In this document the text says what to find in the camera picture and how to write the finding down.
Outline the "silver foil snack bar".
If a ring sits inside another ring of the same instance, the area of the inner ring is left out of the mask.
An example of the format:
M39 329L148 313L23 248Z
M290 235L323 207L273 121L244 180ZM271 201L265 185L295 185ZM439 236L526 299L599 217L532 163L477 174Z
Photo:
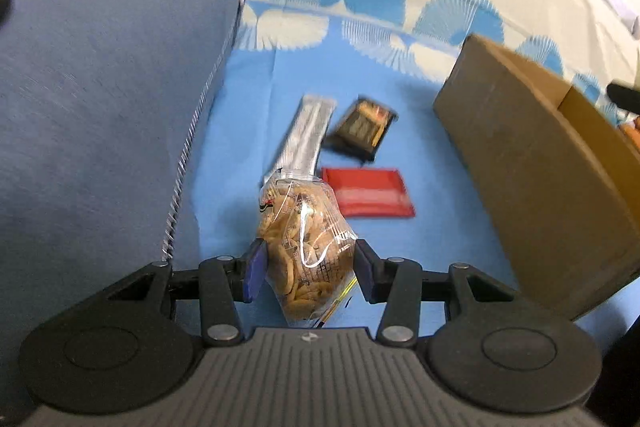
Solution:
M336 106L333 98L303 96L279 154L262 178L264 183L274 176L303 180L314 177L320 148Z

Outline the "clear bag of small cookies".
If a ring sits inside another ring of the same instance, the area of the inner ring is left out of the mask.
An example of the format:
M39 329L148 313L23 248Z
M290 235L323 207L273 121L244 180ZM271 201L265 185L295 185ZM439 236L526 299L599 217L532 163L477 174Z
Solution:
M262 188L258 239L267 244L268 282L285 320L324 323L356 283L357 235L331 187L311 174L279 169Z

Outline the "brown cardboard box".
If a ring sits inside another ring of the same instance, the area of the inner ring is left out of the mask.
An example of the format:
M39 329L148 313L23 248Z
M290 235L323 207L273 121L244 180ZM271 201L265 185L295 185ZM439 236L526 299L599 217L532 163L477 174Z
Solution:
M576 319L638 277L638 150L575 87L472 35L434 111L528 298Z

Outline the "dark cracker snack packet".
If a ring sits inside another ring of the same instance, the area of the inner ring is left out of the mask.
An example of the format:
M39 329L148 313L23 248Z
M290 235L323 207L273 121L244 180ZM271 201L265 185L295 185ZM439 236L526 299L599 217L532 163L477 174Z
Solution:
M322 146L362 162L373 162L390 125L398 118L390 107L360 95Z

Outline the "small red flat packet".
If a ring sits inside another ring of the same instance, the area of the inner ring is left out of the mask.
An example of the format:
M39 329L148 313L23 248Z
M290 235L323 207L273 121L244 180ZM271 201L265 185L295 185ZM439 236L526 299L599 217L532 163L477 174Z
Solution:
M345 217L412 218L416 215L397 169L324 167L321 180L332 188Z

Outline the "blue fan-pattern sofa cover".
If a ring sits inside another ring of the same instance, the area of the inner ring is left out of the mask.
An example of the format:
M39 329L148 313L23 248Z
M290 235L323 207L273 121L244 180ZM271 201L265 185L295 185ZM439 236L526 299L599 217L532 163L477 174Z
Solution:
M515 281L474 185L433 112L464 38L531 58L613 114L608 82L633 82L639 45L605 0L247 0L226 77L203 113L193 157L200 249L178 262L235 256L252 240L257 199L305 94L343 114L368 96L397 114L375 158L404 178L410 219L356 219L384 257L443 270L467 261Z

